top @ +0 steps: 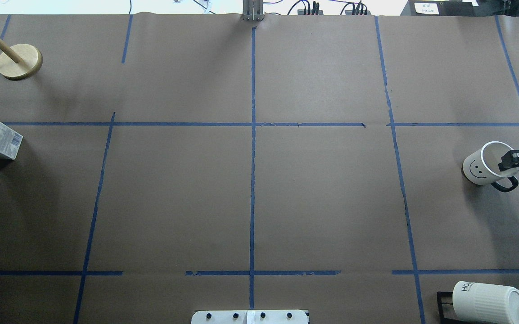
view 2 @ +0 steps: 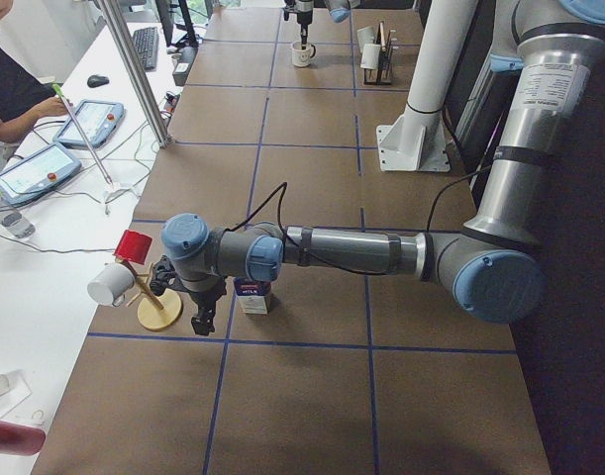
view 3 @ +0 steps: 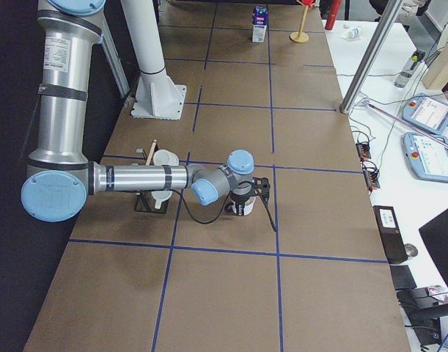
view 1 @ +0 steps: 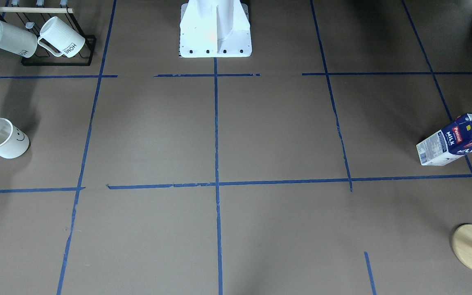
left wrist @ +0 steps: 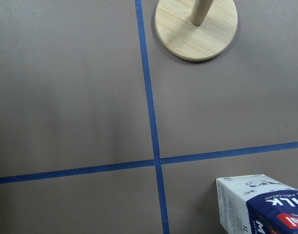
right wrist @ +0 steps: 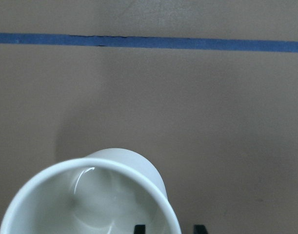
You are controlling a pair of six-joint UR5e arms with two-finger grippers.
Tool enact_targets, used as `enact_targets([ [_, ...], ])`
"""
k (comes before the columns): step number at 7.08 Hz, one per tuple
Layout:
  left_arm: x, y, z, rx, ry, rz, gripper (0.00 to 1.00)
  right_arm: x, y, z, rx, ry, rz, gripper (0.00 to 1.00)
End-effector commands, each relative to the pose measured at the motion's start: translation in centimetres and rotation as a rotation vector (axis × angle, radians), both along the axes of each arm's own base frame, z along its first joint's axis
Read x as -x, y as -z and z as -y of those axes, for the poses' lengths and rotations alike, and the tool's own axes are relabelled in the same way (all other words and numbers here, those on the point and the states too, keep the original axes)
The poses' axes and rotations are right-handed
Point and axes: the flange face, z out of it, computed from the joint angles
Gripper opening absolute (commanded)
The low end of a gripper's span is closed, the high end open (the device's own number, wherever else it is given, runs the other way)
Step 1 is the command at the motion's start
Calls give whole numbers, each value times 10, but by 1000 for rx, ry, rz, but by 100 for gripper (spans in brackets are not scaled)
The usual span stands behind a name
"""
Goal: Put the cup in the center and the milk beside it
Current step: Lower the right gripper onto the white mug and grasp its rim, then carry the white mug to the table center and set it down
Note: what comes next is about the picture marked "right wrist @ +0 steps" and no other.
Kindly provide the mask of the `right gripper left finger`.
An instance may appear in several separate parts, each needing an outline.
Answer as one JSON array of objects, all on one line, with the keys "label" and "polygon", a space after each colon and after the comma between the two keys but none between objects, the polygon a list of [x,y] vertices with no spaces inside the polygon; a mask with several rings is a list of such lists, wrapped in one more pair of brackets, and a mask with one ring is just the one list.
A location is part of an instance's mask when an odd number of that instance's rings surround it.
[{"label": "right gripper left finger", "polygon": [[145,234],[145,225],[144,224],[135,225],[134,234]]}]

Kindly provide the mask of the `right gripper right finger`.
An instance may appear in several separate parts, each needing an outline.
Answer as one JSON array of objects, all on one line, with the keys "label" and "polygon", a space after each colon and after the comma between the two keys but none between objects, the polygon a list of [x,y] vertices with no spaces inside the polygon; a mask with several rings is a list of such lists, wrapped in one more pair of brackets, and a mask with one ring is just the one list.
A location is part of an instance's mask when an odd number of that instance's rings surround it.
[{"label": "right gripper right finger", "polygon": [[204,225],[194,225],[193,234],[208,234],[208,231]]}]

